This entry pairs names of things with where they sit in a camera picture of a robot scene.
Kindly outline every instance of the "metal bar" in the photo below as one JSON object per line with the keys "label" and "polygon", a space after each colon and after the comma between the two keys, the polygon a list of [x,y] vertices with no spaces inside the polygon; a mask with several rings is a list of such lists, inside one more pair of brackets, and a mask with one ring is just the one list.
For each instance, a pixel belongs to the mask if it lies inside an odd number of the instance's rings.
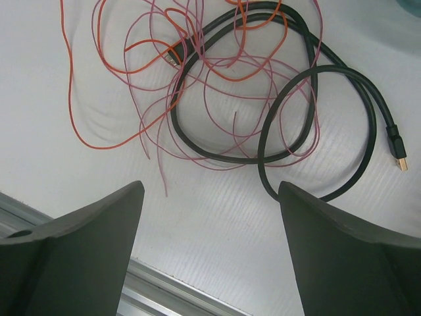
{"label": "metal bar", "polygon": [[[0,238],[51,220],[0,193]],[[129,262],[117,315],[250,316],[133,258]]]}

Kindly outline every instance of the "white surface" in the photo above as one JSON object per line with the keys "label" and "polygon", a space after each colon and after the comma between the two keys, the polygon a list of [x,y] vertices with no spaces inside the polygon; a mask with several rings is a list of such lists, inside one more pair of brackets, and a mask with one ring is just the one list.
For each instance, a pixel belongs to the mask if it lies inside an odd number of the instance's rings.
{"label": "white surface", "polygon": [[[134,0],[109,1],[116,5],[107,19],[105,45],[110,58],[121,65],[127,23],[146,7]],[[165,3],[169,1],[159,1],[163,7]],[[217,6],[213,3],[207,1],[207,21],[230,8],[222,0]],[[91,143],[109,145],[136,132],[138,122],[127,88],[103,68],[96,55],[89,29],[93,4],[93,0],[66,1],[66,25],[75,54],[76,122]],[[379,119],[372,163],[363,179],[334,205],[376,224],[421,236],[421,20],[400,10],[394,0],[320,0],[320,5],[326,24],[324,41],[382,91],[405,138],[410,167],[402,173],[394,166]],[[310,1],[294,1],[293,6],[317,33],[317,15]],[[163,24],[158,34],[167,29]],[[145,24],[138,38],[146,32]],[[264,53],[262,47],[274,44],[271,37],[282,35],[278,26],[258,32],[248,37],[255,53]],[[169,189],[165,198],[151,145],[152,160],[148,161],[138,141],[114,151],[94,151],[76,139],[66,104],[68,57],[58,1],[2,0],[0,38],[2,192],[58,217],[140,179],[147,192],[133,256],[252,315],[303,314],[279,205],[264,191],[256,167],[212,172],[163,155]],[[278,57],[303,70],[305,58],[297,51],[301,46],[299,37],[291,34]],[[234,49],[233,37],[228,36],[212,54]],[[141,63],[150,55],[143,50],[138,57]],[[158,86],[173,74],[160,64],[139,81]],[[254,80],[224,87],[264,94],[267,86]],[[218,84],[215,77],[211,82]],[[211,147],[224,140],[230,144],[229,138],[211,130],[200,102],[201,91],[197,86],[185,94],[180,104],[182,122],[188,121],[189,133],[208,140]],[[157,95],[141,98],[148,104]],[[248,111],[238,123],[240,131],[254,122],[251,114],[257,103],[228,101],[212,92],[209,99],[216,114],[224,110],[218,119],[225,119],[227,128],[238,108]],[[320,148],[296,167],[270,170],[274,185],[290,180],[320,196],[350,176],[366,137],[362,104],[345,79],[321,75],[319,105]],[[285,120],[297,129],[303,99],[297,98],[291,108]],[[272,140],[270,147],[275,151],[279,141]]]}

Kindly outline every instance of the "gold connector tip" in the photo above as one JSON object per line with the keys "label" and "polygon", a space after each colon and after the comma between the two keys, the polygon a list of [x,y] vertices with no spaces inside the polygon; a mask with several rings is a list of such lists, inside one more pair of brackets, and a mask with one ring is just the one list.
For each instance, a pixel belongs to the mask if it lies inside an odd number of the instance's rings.
{"label": "gold connector tip", "polygon": [[408,171],[408,165],[406,158],[398,159],[397,165],[402,171]]}
{"label": "gold connector tip", "polygon": [[177,67],[176,61],[171,57],[170,54],[165,54],[164,59],[168,61],[172,66]]}

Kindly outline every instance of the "pink wire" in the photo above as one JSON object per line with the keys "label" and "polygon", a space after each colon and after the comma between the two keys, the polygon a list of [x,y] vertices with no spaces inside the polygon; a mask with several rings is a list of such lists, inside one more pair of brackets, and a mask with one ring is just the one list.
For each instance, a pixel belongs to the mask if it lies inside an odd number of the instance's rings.
{"label": "pink wire", "polygon": [[[142,14],[131,26],[130,26],[130,28],[129,28],[129,30],[128,30],[128,33],[127,33],[127,36],[126,36],[126,41],[125,41],[125,44],[124,44],[124,66],[125,66],[125,69],[126,69],[126,72],[128,71],[128,66],[127,66],[127,60],[126,60],[126,50],[127,50],[127,42],[128,42],[128,37],[129,37],[129,35],[130,35],[130,32],[132,31],[132,29],[133,29],[133,27],[144,17],[144,16],[146,16],[146,15],[149,15],[149,32],[150,32],[150,36],[151,36],[151,38],[153,38],[153,35],[152,35],[152,19],[153,19],[153,15],[154,14],[160,14],[160,15],[164,15],[164,11],[161,9],[161,8],[159,8],[158,6],[156,6],[156,4],[155,4],[155,1],[156,0],[152,0],[152,1],[148,1],[148,0],[143,0],[144,2],[146,2],[146,3],[148,3],[148,4],[150,4],[151,5],[151,11],[150,12],[148,12],[148,13],[144,13],[144,14]],[[179,5],[180,7],[182,7],[182,8],[184,8],[185,9],[185,11],[186,11],[186,14],[190,14],[194,19],[195,19],[195,24],[196,24],[196,28],[199,30],[199,34],[198,34],[198,39],[199,39],[199,41],[197,42],[197,43],[193,43],[194,45],[194,48],[195,48],[195,50],[196,50],[196,53],[198,53],[198,55],[199,55],[199,58],[200,59],[204,59],[205,58],[205,56],[204,56],[204,51],[205,50],[203,50],[203,54],[201,53],[202,52],[202,47],[203,47],[203,45],[204,45],[204,43],[203,43],[203,39],[204,39],[204,36],[203,36],[203,27],[202,27],[202,23],[203,23],[203,15],[204,15],[204,13],[203,13],[203,9],[204,9],[204,1],[202,0],[202,5],[201,5],[201,14],[200,14],[200,18],[197,18],[198,16],[199,16],[199,14],[198,14],[198,10],[197,10],[197,8],[198,8],[198,5],[197,5],[197,2],[198,2],[198,0],[196,0],[196,6],[195,6],[195,14],[193,14],[192,13],[192,11],[189,9],[189,3],[190,3],[190,0],[188,0],[188,2],[187,2],[187,5],[186,6],[182,6],[182,5],[180,5],[178,2],[177,2],[177,0],[173,0],[177,5]],[[94,27],[93,27],[93,20],[94,20],[94,16],[95,16],[95,12],[96,12],[96,9],[97,9],[97,7],[98,7],[98,5],[99,5],[99,3],[101,2],[101,0],[98,0],[98,2],[95,4],[95,6],[94,6],[94,10],[93,10],[93,13],[92,13],[92,21],[91,21],[91,28],[92,28],[92,36],[93,36],[93,39],[94,39],[94,43],[95,43],[95,47],[96,47],[96,49],[97,49],[97,51],[98,51],[98,53],[99,53],[99,48],[98,48],[98,46],[97,46],[97,42],[96,42],[96,39],[95,39],[95,32],[94,32]],[[323,32],[323,20],[322,20],[322,13],[321,13],[321,10],[320,10],[320,6],[319,6],[319,4],[318,4],[318,2],[317,2],[317,0],[313,0],[313,3],[314,3],[314,5],[315,5],[315,7],[316,7],[316,10],[318,11],[318,14],[319,14],[319,17],[320,17],[320,23],[321,23],[321,27],[320,27],[320,42],[319,42],[319,44],[318,44],[318,49],[317,49],[317,52],[316,52],[316,59],[315,59],[315,61],[314,61],[314,63],[316,62],[316,60],[317,60],[317,58],[318,58],[318,56],[319,56],[319,54],[320,54],[320,47],[321,47],[321,43],[322,43],[322,32]],[[247,0],[247,6],[246,6],[246,13],[247,13],[247,10],[248,10],[248,0]],[[187,32],[188,32],[188,34],[189,34],[189,38],[192,38],[192,34],[191,34],[191,32],[190,32],[190,29],[189,29],[189,24],[187,23],[187,19],[186,19],[186,29],[187,29]],[[176,31],[177,31],[177,33],[178,33],[178,35],[180,36],[180,39],[181,39],[181,41],[182,41],[182,45],[183,45],[183,47],[184,47],[184,56],[186,56],[187,55],[187,48],[186,48],[186,41],[185,41],[185,39],[184,39],[184,37],[183,37],[183,35],[181,34],[181,32],[180,31],[178,31],[177,29],[176,29]],[[232,148],[230,148],[230,149],[228,149],[228,150],[226,150],[225,152],[223,152],[223,153],[221,153],[221,154],[224,154],[224,153],[227,153],[227,152],[230,152],[231,150],[233,150],[233,149],[235,149],[235,148],[239,148],[239,150],[242,152],[242,154],[244,155],[244,156],[246,156],[246,157],[249,157],[248,156],[248,154],[246,154],[246,152],[241,148],[241,145],[242,144],[244,144],[249,138],[251,138],[252,136],[255,136],[255,135],[257,135],[259,132],[256,132],[256,129],[258,128],[258,126],[259,126],[259,124],[260,124],[260,121],[261,121],[261,118],[262,118],[262,115],[263,115],[263,113],[264,113],[264,108],[266,107],[266,104],[268,104],[268,102],[271,100],[271,99],[274,99],[274,97],[270,97],[270,94],[271,94],[271,92],[272,92],[272,87],[275,87],[275,90],[276,90],[276,93],[277,93],[277,88],[276,88],[276,85],[275,85],[275,83],[274,83],[274,75],[276,74],[276,75],[278,75],[278,76],[281,76],[282,78],[287,78],[287,79],[289,79],[287,76],[284,76],[284,75],[282,75],[282,74],[280,74],[280,73],[278,73],[278,72],[274,72],[273,71],[273,69],[272,69],[272,66],[271,66],[271,62],[275,62],[275,63],[280,63],[281,65],[284,65],[284,66],[286,66],[287,68],[290,68],[291,70],[293,70],[293,71],[295,71],[295,72],[297,72],[297,70],[295,70],[294,68],[292,68],[292,67],[290,67],[290,66],[288,66],[288,65],[286,65],[286,64],[284,64],[283,62],[281,62],[281,61],[278,61],[278,60],[276,60],[276,59],[269,59],[269,58],[264,58],[264,57],[259,57],[259,56],[250,56],[247,52],[245,52],[245,50],[244,49],[242,49],[241,48],[241,44],[239,43],[239,40],[238,40],[238,37],[237,37],[237,34],[236,34],[236,32],[234,32],[234,34],[235,34],[235,38],[236,38],[236,41],[237,41],[237,44],[239,45],[239,51],[237,52],[237,55],[236,56],[234,56],[234,57],[228,57],[228,58],[212,58],[212,59],[217,59],[217,62],[215,62],[214,64],[212,64],[212,63],[210,63],[209,61],[211,60],[211,59],[207,59],[207,61],[209,62],[209,64],[211,65],[211,68],[209,68],[209,70],[208,70],[208,72],[207,72],[207,75],[206,75],[206,78],[205,78],[205,80],[203,81],[203,80],[201,80],[201,79],[199,79],[199,77],[200,77],[200,75],[201,75],[201,73],[202,73],[202,71],[203,71],[203,69],[204,69],[204,63],[202,64],[202,68],[201,68],[201,71],[199,72],[199,75],[197,75],[197,76],[193,76],[193,75],[188,75],[190,78],[193,78],[193,83],[192,84],[190,84],[190,85],[188,85],[188,86],[186,86],[184,89],[182,89],[180,92],[179,92],[179,97],[181,96],[181,94],[186,90],[186,89],[188,89],[189,87],[191,87],[194,83],[196,83],[196,82],[201,82],[201,83],[203,83],[203,85],[204,85],[204,88],[203,88],[203,95],[204,95],[204,100],[205,100],[205,108],[206,108],[206,110],[207,110],[207,114],[208,114],[208,116],[210,117],[210,119],[212,120],[212,122],[217,126],[217,127],[219,127],[219,129],[221,129],[221,130],[223,130],[225,133],[227,133],[227,134],[229,134],[229,135],[231,135],[231,136],[233,136],[233,138],[234,138],[234,142],[235,142],[235,146],[234,147],[232,147]],[[156,49],[156,51],[158,52],[158,53],[161,53],[160,51],[159,51],[159,49],[158,49],[158,47],[157,47],[157,45],[156,45],[156,43],[154,43],[153,42],[153,45],[154,45],[154,48]],[[254,63],[251,63],[251,62],[248,62],[248,61],[244,61],[243,59],[240,59],[242,56],[244,56],[244,57],[247,57],[247,58],[250,58],[252,61],[254,61]],[[259,64],[258,62],[257,62],[257,59],[264,59],[265,61],[267,61],[266,63],[268,63],[269,64],[269,67],[270,67],[270,69],[267,69],[267,68],[265,68],[265,66],[263,66],[263,64]],[[228,61],[229,63],[227,64],[227,65],[225,65],[225,66],[231,66],[231,65],[233,65],[234,63],[236,63],[237,61],[240,61],[240,62],[242,62],[242,63],[246,63],[246,64],[248,64],[248,65],[252,65],[252,66],[257,66],[260,70],[263,70],[263,71],[265,71],[265,73],[269,76],[269,78],[270,78],[270,80],[271,80],[271,84],[270,84],[270,90],[269,90],[269,92],[268,92],[268,96],[265,98],[265,97],[243,97],[243,96],[240,96],[240,95],[235,95],[235,94],[233,94],[233,93],[227,93],[227,92],[223,92],[223,91],[221,91],[221,90],[219,90],[219,89],[216,89],[215,87],[212,87],[211,85],[209,85],[208,84],[208,79],[209,79],[209,74],[210,74],[210,72],[211,72],[211,70],[214,68],[214,67],[218,67],[218,66],[220,66],[220,64],[222,63],[222,62],[224,62],[224,61]],[[184,60],[183,61],[183,63],[182,63],[182,65],[180,66],[180,69],[178,70],[178,72],[174,75],[174,77],[173,77],[173,79],[170,81],[170,83],[169,83],[169,85],[166,85],[166,86],[163,86],[163,87],[161,87],[161,88],[157,88],[157,89],[149,89],[149,88],[141,88],[141,87],[138,87],[138,86],[135,86],[135,85],[133,85],[133,84],[131,84],[130,83],[130,76],[129,76],[129,74],[126,74],[126,80],[124,80],[123,78],[121,78],[118,74],[116,74],[114,71],[112,71],[112,69],[110,69],[109,67],[107,67],[108,68],[108,70],[113,74],[113,75],[115,75],[119,80],[121,80],[123,83],[125,83],[125,84],[127,84],[128,85],[128,88],[129,88],[129,91],[130,91],[130,94],[131,94],[131,97],[132,97],[132,100],[133,100],[133,102],[134,102],[134,105],[135,105],[135,107],[136,107],[136,111],[137,111],[137,113],[138,113],[138,115],[139,115],[139,119],[140,119],[140,124],[139,124],[139,129],[142,129],[142,128],[144,128],[144,126],[145,126],[145,124],[144,124],[144,122],[143,122],[143,119],[144,119],[144,117],[145,117],[145,115],[146,115],[146,113],[152,108],[152,106],[154,106],[154,105],[156,105],[158,102],[160,102],[160,101],[163,101],[164,99],[166,99],[166,108],[168,108],[169,106],[170,106],[170,100],[174,97],[173,96],[173,93],[170,93],[170,89],[171,89],[171,87],[174,85],[174,84],[178,84],[178,81],[179,81],[179,79],[180,79],[180,75],[181,75],[181,73],[182,73],[182,71],[183,71],[183,69],[184,69],[184,67],[185,67],[185,65],[186,65],[186,60]],[[287,103],[287,101],[289,100],[289,98],[296,92],[296,91],[300,91],[305,97],[306,97],[306,95],[305,95],[305,93],[304,93],[304,91],[301,89],[301,87],[304,85],[304,84],[306,84],[308,82],[308,80],[305,80],[305,81],[303,81],[302,83],[301,83],[301,85],[300,86],[298,86],[293,92],[291,92],[289,95],[288,95],[288,98],[285,100],[285,102],[284,102],[284,104],[282,105],[282,107],[281,107],[281,109],[280,109],[280,111],[279,111],[279,121],[280,121],[280,131],[281,131],[281,138],[282,138],[282,141],[283,141],[283,143],[284,143],[284,145],[285,145],[285,148],[290,152],[290,154],[292,154],[292,155],[294,155],[294,156],[296,156],[296,157],[300,157],[300,159],[298,159],[298,161],[295,161],[294,163],[292,163],[292,164],[287,164],[287,165],[282,165],[282,166],[269,166],[269,167],[287,167],[287,166],[290,166],[290,165],[293,165],[293,164],[296,164],[296,163],[298,163],[298,162],[300,162],[300,161],[302,161],[303,159],[306,159],[311,153],[313,153],[314,152],[314,150],[316,149],[316,147],[317,147],[317,145],[319,144],[319,141],[320,141],[320,125],[319,125],[319,123],[318,123],[318,116],[317,116],[317,110],[315,111],[315,117],[314,117],[314,123],[315,123],[315,138],[314,138],[314,141],[313,141],[313,143],[312,143],[312,146],[310,147],[310,149],[308,150],[308,151],[306,151],[306,153],[302,153],[302,154],[296,154],[296,153],[292,153],[291,152],[291,150],[290,150],[290,148],[286,145],[286,141],[285,141],[285,138],[284,138],[284,133],[283,133],[283,131],[282,131],[282,122],[281,122],[281,113],[282,113],[282,111],[283,111],[283,109],[284,109],[284,107],[285,107],[285,104]],[[208,105],[207,105],[207,101],[206,101],[206,88],[210,88],[210,89],[213,89],[214,91],[218,91],[218,92],[220,92],[220,93],[223,93],[223,94],[225,94],[225,95],[228,95],[228,96],[231,96],[231,97],[236,97],[236,98],[239,98],[239,99],[256,99],[256,100],[264,100],[264,107],[262,108],[262,112],[261,112],[261,114],[260,114],[260,117],[259,117],[259,119],[258,119],[258,122],[257,122],[257,125],[255,126],[255,129],[253,130],[253,132],[250,134],[250,135],[243,135],[243,136],[240,136],[240,135],[237,135],[237,134],[235,134],[235,122],[236,122],[236,118],[237,118],[237,112],[235,112],[234,113],[234,119],[233,119],[233,125],[232,125],[232,132],[229,132],[229,131],[227,131],[227,130],[225,130],[224,128],[222,128],[221,126],[219,126],[217,123],[216,123],[216,121],[212,118],[212,116],[211,116],[211,114],[210,114],[210,111],[209,111],[209,107],[208,107]],[[146,92],[155,92],[155,91],[159,91],[159,90],[163,90],[163,89],[165,89],[165,88],[167,88],[167,94],[164,96],[164,97],[162,97],[162,98],[160,98],[159,100],[157,100],[156,102],[154,102],[154,103],[152,103],[150,106],[148,106],[148,108],[145,110],[145,112],[141,112],[141,110],[140,110],[140,107],[139,107],[139,105],[137,104],[137,101],[136,101],[136,98],[134,97],[134,94],[133,94],[133,89],[137,89],[137,90],[142,90],[142,91],[146,91]],[[159,145],[159,136],[160,136],[160,133],[161,133],[161,128],[162,128],[162,125],[163,125],[163,122],[164,122],[164,119],[166,119],[166,123],[167,123],[167,125],[168,125],[168,130],[169,130],[169,132],[170,132],[170,135],[171,135],[171,138],[172,138],[172,140],[174,141],[174,143],[176,144],[176,147],[184,154],[184,156],[185,157],[182,157],[182,156],[179,156],[179,155],[175,155],[175,154],[173,154],[173,153],[171,153],[171,152],[169,152],[167,149],[165,149],[165,148],[163,148],[163,146],[161,146],[161,145]],[[163,180],[163,182],[164,182],[164,187],[165,187],[165,193],[166,193],[166,196],[168,195],[168,190],[167,190],[167,185],[166,185],[166,180],[165,180],[165,175],[164,175],[164,171],[163,171],[163,166],[162,166],[162,163],[161,163],[161,158],[160,158],[160,151],[163,151],[163,152],[165,152],[165,153],[167,153],[167,154],[169,154],[169,155],[171,155],[171,156],[173,156],[173,157],[175,157],[175,158],[178,158],[178,159],[184,159],[184,160],[191,160],[191,161],[193,161],[194,163],[196,163],[196,164],[198,164],[199,166],[201,166],[201,167],[204,167],[204,168],[206,168],[206,169],[209,169],[209,170],[214,170],[214,171],[227,171],[227,170],[233,170],[233,169],[237,169],[237,168],[240,168],[240,167],[242,167],[243,165],[238,165],[238,166],[234,166],[234,167],[230,167],[230,168],[227,168],[227,169],[216,169],[216,168],[212,168],[212,167],[208,167],[208,166],[205,166],[205,165],[202,165],[202,164],[200,164],[198,161],[206,161],[207,159],[205,159],[204,157],[190,157],[180,146],[179,146],[179,144],[177,143],[177,141],[176,141],[176,139],[175,139],[175,137],[174,137],[174,135],[173,135],[173,133],[172,133],[172,131],[171,131],[171,127],[170,127],[170,124],[169,124],[169,119],[168,119],[168,115],[166,115],[165,117],[163,117],[162,118],[162,120],[160,121],[160,124],[159,124],[159,128],[158,128],[158,133],[157,133],[157,140],[154,142],[153,140],[152,140],[152,138],[150,137],[150,135],[149,135],[149,133],[146,131],[145,133],[144,133],[146,136],[147,136],[147,138],[149,139],[149,141],[151,141],[154,145],[156,145],[156,147],[157,147],[157,157],[158,157],[158,162],[159,162],[159,169],[160,169],[160,173],[161,173],[161,177],[162,177],[162,180]],[[237,141],[237,138],[245,138],[243,141],[241,141],[241,142],[238,142]],[[148,152],[147,152],[147,150],[146,150],[146,147],[145,147],[145,145],[144,145],[144,143],[143,143],[143,140],[142,140],[142,137],[140,136],[140,141],[141,141],[141,144],[142,144],[142,147],[143,147],[143,150],[145,151],[145,154],[146,154],[146,156],[148,157],[148,159],[150,159],[150,156],[149,156],[149,154],[148,154]]]}

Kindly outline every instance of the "wire bundle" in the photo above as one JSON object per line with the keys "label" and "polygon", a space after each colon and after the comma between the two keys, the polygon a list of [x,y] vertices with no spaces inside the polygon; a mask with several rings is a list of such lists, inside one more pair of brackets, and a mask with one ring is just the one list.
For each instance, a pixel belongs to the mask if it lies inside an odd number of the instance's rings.
{"label": "wire bundle", "polygon": [[[387,135],[389,137],[389,144],[391,146],[391,152],[393,156],[396,159],[398,159],[398,161],[401,162],[401,164],[404,163],[402,159],[405,159],[406,153],[405,153],[405,148],[403,146],[403,141],[399,135],[399,131],[393,119],[391,118],[389,109],[387,108],[387,105],[381,93],[377,90],[375,85],[373,85],[371,81],[369,81],[369,79],[364,77],[359,72],[356,72],[355,70],[348,68],[346,64],[329,47],[327,47],[324,43],[322,43],[321,35],[319,36],[319,38],[313,35],[310,32],[307,24],[305,23],[301,15],[296,10],[292,9],[291,7],[288,7],[287,5],[282,4],[281,1],[279,2],[271,2],[271,1],[248,2],[246,1],[242,3],[240,0],[238,0],[238,2],[227,0],[227,2],[235,5],[235,8],[228,11],[226,14],[223,14],[222,16],[218,17],[217,19],[215,19],[208,25],[203,26],[203,15],[204,15],[204,1],[203,0],[201,1],[201,3],[199,0],[196,0],[194,11],[189,8],[190,0],[187,1],[187,5],[182,5],[176,0],[174,0],[174,3],[180,9],[167,8],[165,10],[162,10],[161,8],[157,7],[155,4],[155,0],[151,0],[151,1],[143,0],[143,1],[150,4],[151,11],[141,15],[137,20],[135,20],[135,22],[132,24],[132,26],[128,30],[128,33],[126,35],[126,41],[124,44],[124,65],[125,65],[124,70],[117,69],[113,67],[112,65],[110,65],[107,62],[106,58],[104,57],[103,50],[101,47],[101,16],[102,16],[102,12],[107,0],[98,0],[97,4],[95,5],[93,9],[92,35],[93,35],[93,39],[94,39],[94,43],[95,43],[98,55],[101,58],[103,64],[106,66],[106,68],[115,76],[117,76],[121,81],[123,81],[125,84],[128,85],[132,100],[134,102],[134,105],[136,106],[136,111],[140,120],[139,132],[137,134],[131,136],[127,140],[117,145],[113,145],[109,147],[97,147],[97,146],[88,144],[81,137],[81,135],[79,134],[76,128],[76,125],[72,116],[71,95],[72,95],[72,79],[73,79],[72,77],[73,58],[72,58],[72,50],[65,33],[64,5],[63,5],[63,0],[61,0],[62,32],[63,32],[64,40],[66,42],[66,46],[69,53],[69,59],[70,59],[70,80],[69,80],[69,90],[68,90],[68,104],[69,104],[70,120],[77,137],[86,146],[93,149],[102,149],[102,150],[113,149],[113,148],[120,147],[128,143],[130,140],[133,140],[139,137],[142,143],[142,146],[145,150],[145,153],[149,157],[149,154],[145,146],[145,140],[143,139],[143,137],[146,136],[147,139],[153,144],[155,144],[157,147],[157,156],[158,156],[160,171],[161,171],[163,179],[164,179],[164,175],[162,173],[160,151],[164,151],[168,153],[169,155],[173,157],[177,157],[179,159],[191,160],[194,163],[211,170],[231,170],[234,168],[242,167],[244,165],[258,165],[259,175],[260,175],[260,179],[263,186],[265,187],[266,191],[274,199],[277,199],[277,193],[275,192],[275,190],[273,190],[273,188],[269,184],[269,181],[266,175],[265,166],[269,163],[275,163],[277,161],[285,159],[286,157],[289,157],[291,155],[296,156],[298,158],[298,160],[294,162],[294,163],[298,163],[306,159],[311,153],[314,152],[314,150],[316,149],[320,141],[320,125],[318,122],[317,110],[316,110],[316,100],[317,100],[317,95],[318,95],[318,74],[321,72],[338,72],[348,77],[349,82],[354,87],[354,89],[358,92],[358,94],[360,95],[360,98],[362,99],[364,103],[364,106],[366,108],[366,112],[368,115],[369,135],[368,135],[368,141],[367,141],[364,157],[356,173],[340,189],[323,197],[322,199],[324,201],[330,201],[336,198],[337,196],[340,196],[341,194],[345,193],[347,190],[349,190],[349,188],[351,188],[358,181],[358,179],[362,176],[362,174],[364,173],[364,171],[366,170],[368,166],[368,163],[372,156],[372,152],[374,150],[374,144],[376,141],[376,132],[377,132],[376,116],[374,113],[374,107],[373,107],[370,95],[373,97],[374,101],[377,103],[378,107],[380,108],[384,116],[384,119],[387,125]],[[320,20],[322,22],[322,15],[321,15],[320,7],[318,6],[317,0],[314,0],[314,4],[317,8],[317,11],[320,16]],[[95,22],[95,13],[97,10],[98,10],[97,27],[95,31],[94,22]],[[176,24],[170,18],[169,13],[178,13],[178,14],[183,15],[186,18],[186,28],[182,28],[179,24]],[[154,14],[159,14],[161,16],[164,16],[171,23],[171,25],[173,25],[174,29],[177,31],[178,35],[180,36],[179,42],[170,45],[163,41],[153,38],[152,19],[153,19]],[[149,15],[149,26],[150,26],[149,31],[150,31],[151,38],[144,39],[136,43],[133,43],[131,45],[128,45],[128,38],[130,36],[130,32],[132,31],[133,27],[144,16],[147,16],[147,15]],[[250,26],[250,24],[254,22],[260,22],[260,24],[256,26],[254,25]],[[267,57],[252,56],[248,54],[244,49],[247,31],[254,30],[257,28],[262,28],[269,23],[275,23],[275,24],[279,24],[280,26],[284,26],[285,32],[284,32],[284,36],[281,42],[276,46],[275,50],[273,50],[273,52],[271,52],[271,54],[269,54],[269,56]],[[215,33],[215,35],[211,36],[207,41],[205,41],[205,37],[210,32],[218,28],[219,30]],[[230,32],[233,32],[236,30],[241,30],[242,36],[241,36],[241,39],[239,39],[237,37],[236,32],[234,32],[235,40],[237,41],[237,44],[239,47],[238,52],[235,56],[229,57],[229,58],[219,58],[219,59],[208,58],[206,56],[206,52],[213,45],[215,45],[221,38],[223,38],[225,35],[229,34]],[[279,50],[279,48],[284,43],[287,37],[288,30],[293,30],[294,32],[297,32],[302,37],[305,44],[309,69],[302,73],[298,73],[298,71],[296,71],[292,67],[273,58],[274,54],[277,52],[277,50]],[[150,63],[148,63],[144,67],[141,67],[136,70],[128,70],[128,65],[127,65],[127,60],[126,60],[127,52],[129,52],[133,48],[139,45],[142,45],[144,43],[152,43],[154,45],[155,49],[157,50],[157,57],[155,57],[155,59],[153,59]],[[164,52],[160,52],[159,48],[157,47],[158,44],[164,45],[166,47],[166,50]],[[317,66],[317,60],[318,60],[318,56],[320,52],[323,53],[325,56],[327,56],[327,58],[333,63],[333,65]],[[176,75],[173,77],[173,79],[171,79],[168,85],[166,85],[165,87],[161,87],[159,89],[148,90],[139,86],[135,86],[131,83],[131,80],[130,80],[131,75],[141,72],[142,70],[151,66],[155,61],[159,59],[164,59],[165,61],[168,62],[169,65],[172,65],[178,69]],[[202,62],[199,75],[198,76],[190,75],[189,74],[190,70],[198,61]],[[231,67],[235,63],[243,63],[247,65],[252,65],[256,68],[256,70],[254,70],[252,73],[242,78],[230,78],[222,74],[220,71],[218,71],[218,68],[220,67],[225,67],[225,68]],[[279,93],[275,84],[274,76],[278,75],[278,76],[283,76],[284,78],[285,76],[280,74],[279,72],[273,71],[273,67],[272,67],[273,63],[284,65],[290,70],[293,70],[298,74],[296,77],[291,79],[289,83]],[[205,79],[202,80],[201,75],[205,71],[205,67],[207,67],[208,72],[207,72],[207,75],[205,76]],[[220,93],[224,93],[224,92],[208,84],[207,80],[211,72],[216,74],[221,80],[226,80],[228,82],[243,82],[245,80],[252,78],[254,75],[260,72],[265,72],[268,75],[271,81],[271,86],[270,86],[268,96],[266,98],[264,97],[255,98],[255,99],[263,100],[264,107],[262,108],[260,117],[252,133],[248,135],[236,134],[235,120],[236,120],[237,113],[234,115],[232,130],[227,130],[223,128],[212,118],[212,115],[209,111],[208,103],[205,97],[206,89],[211,88],[216,91],[219,91]],[[193,82],[188,85],[186,84],[187,77],[193,78]],[[182,100],[183,93],[189,87],[194,85],[196,82],[202,82],[204,84],[205,107],[211,121],[220,130],[232,136],[234,140],[235,145],[222,153],[215,153],[215,152],[211,152],[206,149],[203,149],[198,144],[196,144],[184,132],[184,129],[180,125],[178,105],[180,101]],[[285,107],[286,102],[295,92],[300,91],[301,93],[303,93],[303,95],[305,95],[303,91],[303,85],[305,84],[308,84],[310,86],[310,95],[307,97],[309,106],[307,109],[305,123],[303,125],[303,128],[301,130],[299,137],[293,142],[292,145],[287,145],[284,138],[282,125],[280,124],[281,126],[280,135],[286,149],[277,154],[266,156],[265,154],[266,143],[267,143],[268,134],[269,134],[269,130],[270,130],[270,126],[272,122],[275,120],[276,115],[279,115],[279,120],[281,119],[280,115],[283,111],[283,108]],[[278,95],[276,98],[270,97],[270,94],[272,93],[272,87],[275,90],[276,94]],[[152,105],[146,108],[146,110],[142,111],[134,96],[134,90],[145,90],[145,91],[159,91],[159,90],[165,91],[166,90],[166,95],[163,98],[154,102]],[[233,97],[242,98],[240,95],[234,95],[230,93],[224,93],[224,94],[227,94]],[[144,118],[147,112],[150,111],[150,109],[154,105],[156,105],[158,102],[164,101],[164,100],[166,101],[165,112],[163,112],[161,115],[155,118],[152,122],[146,123]],[[266,117],[264,119],[262,126],[260,126],[261,125],[260,121],[262,120],[264,116],[264,112],[266,108],[268,108],[268,112],[266,114]],[[177,137],[175,137],[174,133],[172,132],[172,129],[171,128],[168,129],[170,132],[171,138],[173,139],[177,148],[182,153],[181,155],[176,155],[172,153],[171,151],[161,146],[159,143],[159,134],[160,134],[162,125],[165,122],[168,124],[168,127],[173,127],[175,134],[177,135]],[[151,135],[148,133],[148,130],[150,129],[150,127],[154,126],[155,124],[159,124],[156,140],[154,140],[151,137]],[[298,153],[297,151],[301,149],[303,144],[306,142],[312,128],[314,129],[314,139],[310,148],[307,149],[303,153]],[[256,157],[250,157],[250,155],[248,155],[241,148],[242,145],[253,136],[259,137],[259,147],[258,147]],[[192,151],[194,151],[197,154],[197,156],[191,157],[186,152],[186,150],[183,150],[182,147],[177,142],[178,139],[181,140]],[[239,149],[240,152],[243,154],[243,157],[240,155],[232,155],[232,151],[235,149]],[[224,169],[216,168],[215,166],[212,166],[212,165],[211,165],[212,167],[210,167],[208,165],[204,165],[204,161],[207,159],[211,159],[213,161],[221,161],[224,163],[232,163],[232,164],[235,164],[235,166],[224,168]],[[284,167],[284,166],[292,165],[294,163],[275,166],[275,167]]]}

